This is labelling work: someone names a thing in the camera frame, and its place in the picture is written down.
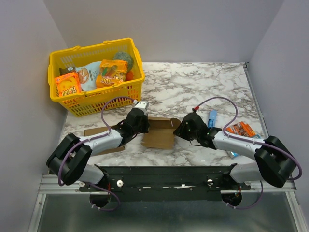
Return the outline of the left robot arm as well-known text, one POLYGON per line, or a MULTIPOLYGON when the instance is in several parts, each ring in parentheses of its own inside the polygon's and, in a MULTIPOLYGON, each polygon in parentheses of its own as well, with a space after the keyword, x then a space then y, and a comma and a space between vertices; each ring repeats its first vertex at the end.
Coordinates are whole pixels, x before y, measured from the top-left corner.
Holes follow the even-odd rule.
POLYGON ((123 121, 107 131, 87 137, 68 134, 48 158, 46 165, 58 176, 61 185, 82 181, 90 183, 97 191, 104 190, 107 185, 105 174, 99 167, 88 164, 89 158, 131 142, 137 134, 147 133, 148 128, 146 108, 134 107, 123 121))

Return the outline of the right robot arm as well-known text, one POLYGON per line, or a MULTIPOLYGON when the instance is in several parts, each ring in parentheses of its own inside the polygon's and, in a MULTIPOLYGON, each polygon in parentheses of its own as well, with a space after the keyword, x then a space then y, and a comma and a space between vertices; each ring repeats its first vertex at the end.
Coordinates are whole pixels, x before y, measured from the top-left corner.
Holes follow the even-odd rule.
POLYGON ((277 137, 254 139, 209 128, 195 112, 187 114, 173 133, 190 142, 195 140, 202 147, 234 152, 253 160, 252 163, 236 164, 222 177, 222 184, 227 189, 234 189, 246 181, 266 181, 281 188, 296 168, 296 159, 277 137))

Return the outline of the blue small box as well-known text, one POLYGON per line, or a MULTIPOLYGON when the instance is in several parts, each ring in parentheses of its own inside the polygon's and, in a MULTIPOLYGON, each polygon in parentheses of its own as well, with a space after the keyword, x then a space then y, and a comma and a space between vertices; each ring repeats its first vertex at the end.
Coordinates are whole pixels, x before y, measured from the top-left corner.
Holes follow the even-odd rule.
POLYGON ((217 118, 217 111, 216 110, 210 110, 207 126, 208 128, 215 127, 216 124, 216 118, 217 118))

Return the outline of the orange small box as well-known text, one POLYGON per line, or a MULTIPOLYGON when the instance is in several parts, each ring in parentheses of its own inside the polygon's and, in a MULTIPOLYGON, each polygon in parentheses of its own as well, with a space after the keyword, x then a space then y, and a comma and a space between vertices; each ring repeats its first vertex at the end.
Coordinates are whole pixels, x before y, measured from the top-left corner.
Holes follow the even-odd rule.
POLYGON ((236 134, 236 135, 245 136, 245 137, 249 137, 249 138, 252 138, 252 137, 255 136, 255 132, 250 127, 250 125, 243 122, 243 121, 236 123, 236 124, 234 124, 230 127, 227 127, 226 130, 229 133, 233 133, 233 134, 236 134))

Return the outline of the orange snack box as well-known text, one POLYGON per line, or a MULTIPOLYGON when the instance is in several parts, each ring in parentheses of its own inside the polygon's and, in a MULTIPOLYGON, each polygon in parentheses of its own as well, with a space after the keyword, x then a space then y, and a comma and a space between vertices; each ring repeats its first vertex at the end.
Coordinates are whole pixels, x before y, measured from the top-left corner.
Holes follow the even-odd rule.
POLYGON ((79 75, 76 72, 59 76, 55 78, 55 82, 61 97, 82 92, 79 75))

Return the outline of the orange round fruit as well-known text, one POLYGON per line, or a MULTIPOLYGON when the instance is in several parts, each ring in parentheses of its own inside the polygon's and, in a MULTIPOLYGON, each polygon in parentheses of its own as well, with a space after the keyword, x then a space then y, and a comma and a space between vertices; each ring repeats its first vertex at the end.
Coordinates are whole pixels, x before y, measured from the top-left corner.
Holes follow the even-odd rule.
POLYGON ((134 73, 132 70, 128 71, 126 75, 126 81, 131 81, 131 80, 134 80, 134 73))

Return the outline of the light blue mint pack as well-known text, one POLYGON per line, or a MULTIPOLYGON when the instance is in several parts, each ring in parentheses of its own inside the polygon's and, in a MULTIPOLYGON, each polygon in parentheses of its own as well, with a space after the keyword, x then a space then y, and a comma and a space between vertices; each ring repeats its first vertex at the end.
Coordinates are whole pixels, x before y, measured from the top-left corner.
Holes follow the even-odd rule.
POLYGON ((262 147, 257 144, 257 142, 261 142, 261 140, 256 138, 237 136, 237 138, 229 137, 228 140, 231 142, 232 152, 252 160, 254 159, 256 151, 262 147))

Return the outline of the yellow mango gummy bag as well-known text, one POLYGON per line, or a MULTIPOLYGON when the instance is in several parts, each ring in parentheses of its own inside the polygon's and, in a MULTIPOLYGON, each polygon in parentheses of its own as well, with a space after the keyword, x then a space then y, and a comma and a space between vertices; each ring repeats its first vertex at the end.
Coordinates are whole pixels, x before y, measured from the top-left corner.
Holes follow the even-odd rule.
POLYGON ((126 79, 128 71, 127 61, 104 59, 99 67, 100 70, 96 79, 97 89, 121 84, 126 79))

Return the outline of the grey green round sponge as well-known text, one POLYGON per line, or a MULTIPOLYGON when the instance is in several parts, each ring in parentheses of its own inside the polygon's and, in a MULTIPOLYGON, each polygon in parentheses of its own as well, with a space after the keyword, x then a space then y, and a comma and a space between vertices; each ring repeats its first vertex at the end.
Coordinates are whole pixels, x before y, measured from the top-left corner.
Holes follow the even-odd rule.
POLYGON ((134 65, 134 59, 133 57, 127 53, 127 52, 117 52, 113 56, 113 60, 123 60, 127 62, 127 70, 130 71, 133 68, 134 65))

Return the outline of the yellow plastic shopping basket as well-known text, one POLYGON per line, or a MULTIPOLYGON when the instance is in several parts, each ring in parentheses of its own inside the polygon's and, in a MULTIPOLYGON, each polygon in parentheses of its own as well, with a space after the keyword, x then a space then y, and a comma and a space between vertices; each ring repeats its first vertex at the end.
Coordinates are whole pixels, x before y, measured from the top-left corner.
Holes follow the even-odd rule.
POLYGON ((77 117, 99 113, 104 106, 108 110, 128 106, 132 103, 128 97, 141 100, 144 79, 145 75, 140 53, 132 38, 104 41, 91 46, 76 46, 54 51, 49 56, 48 84, 50 87, 50 99, 55 103, 59 103, 77 117), (68 96, 59 95, 55 78, 60 75, 60 68, 81 67, 94 61, 112 59, 116 52, 120 51, 129 53, 134 60, 132 68, 134 80, 68 96))

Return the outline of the light blue cassava chips bag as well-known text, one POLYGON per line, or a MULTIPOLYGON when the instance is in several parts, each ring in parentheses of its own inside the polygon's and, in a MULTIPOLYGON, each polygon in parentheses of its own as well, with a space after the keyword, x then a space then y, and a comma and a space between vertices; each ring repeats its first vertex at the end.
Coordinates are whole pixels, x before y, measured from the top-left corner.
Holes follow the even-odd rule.
POLYGON ((100 61, 89 63, 75 70, 79 76, 82 91, 92 91, 96 89, 96 79, 100 72, 100 61))

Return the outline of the dark brown snack packet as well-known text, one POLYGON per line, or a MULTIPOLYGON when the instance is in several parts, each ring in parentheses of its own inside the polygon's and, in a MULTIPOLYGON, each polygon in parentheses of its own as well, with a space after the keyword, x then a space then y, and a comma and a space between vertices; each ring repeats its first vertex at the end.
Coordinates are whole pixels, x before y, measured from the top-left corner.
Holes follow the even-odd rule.
POLYGON ((59 74, 60 76, 66 75, 72 72, 76 72, 75 67, 66 67, 66 68, 59 68, 59 74))

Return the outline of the black mounting base plate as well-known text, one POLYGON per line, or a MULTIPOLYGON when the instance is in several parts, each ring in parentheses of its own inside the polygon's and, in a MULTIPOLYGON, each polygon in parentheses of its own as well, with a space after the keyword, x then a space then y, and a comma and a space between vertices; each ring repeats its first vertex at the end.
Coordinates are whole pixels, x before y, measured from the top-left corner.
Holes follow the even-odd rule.
POLYGON ((110 190, 121 202, 221 201, 224 194, 250 190, 230 177, 230 166, 102 166, 97 186, 110 190))

